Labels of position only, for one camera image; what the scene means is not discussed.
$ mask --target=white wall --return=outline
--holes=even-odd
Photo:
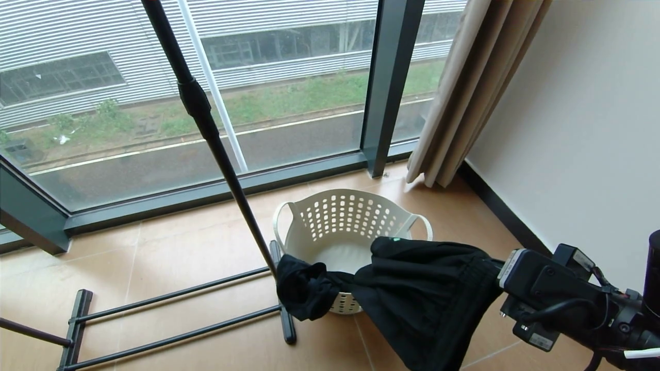
[[[660,229],[660,1],[555,1],[468,162],[551,250],[641,291]]]

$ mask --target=black clothing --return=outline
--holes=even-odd
[[[314,320],[339,291],[351,292],[408,368],[458,370],[502,293],[499,268],[482,250],[454,242],[379,237],[371,251],[372,263],[355,275],[285,255],[277,267],[280,301],[299,320]]]

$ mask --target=asphalt road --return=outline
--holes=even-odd
[[[399,110],[395,139],[418,136],[420,112],[429,102]],[[362,120],[358,112],[293,125],[239,133],[238,141],[250,171],[337,154],[360,146]],[[229,140],[222,140],[235,169]],[[222,177],[206,144],[191,143],[74,165],[33,176],[67,208],[75,210],[141,195],[190,186]]]

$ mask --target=beige curtain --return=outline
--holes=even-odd
[[[408,183],[446,187],[515,73],[550,0],[469,0],[442,71]]]

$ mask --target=grass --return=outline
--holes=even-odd
[[[418,63],[408,72],[404,96],[433,92],[438,87],[440,72],[445,61]],[[298,83],[283,86],[247,90],[225,94],[224,103],[230,114],[232,125],[239,126],[258,121],[284,118],[313,111],[363,104],[366,97],[368,72],[347,73],[340,71],[330,77],[311,77]],[[215,105],[213,116],[220,125],[221,120]],[[161,119],[159,137],[175,137],[196,133],[195,122],[185,112],[181,102],[164,102],[140,108],[120,110],[114,100],[98,105],[94,114],[73,117],[61,114],[49,118],[49,126],[29,130],[27,136],[39,149],[58,146],[57,138],[64,134],[71,138],[71,145],[85,145],[93,151],[110,143],[116,146],[132,140],[130,134],[135,123],[142,118]],[[2,135],[0,143],[13,135]]]

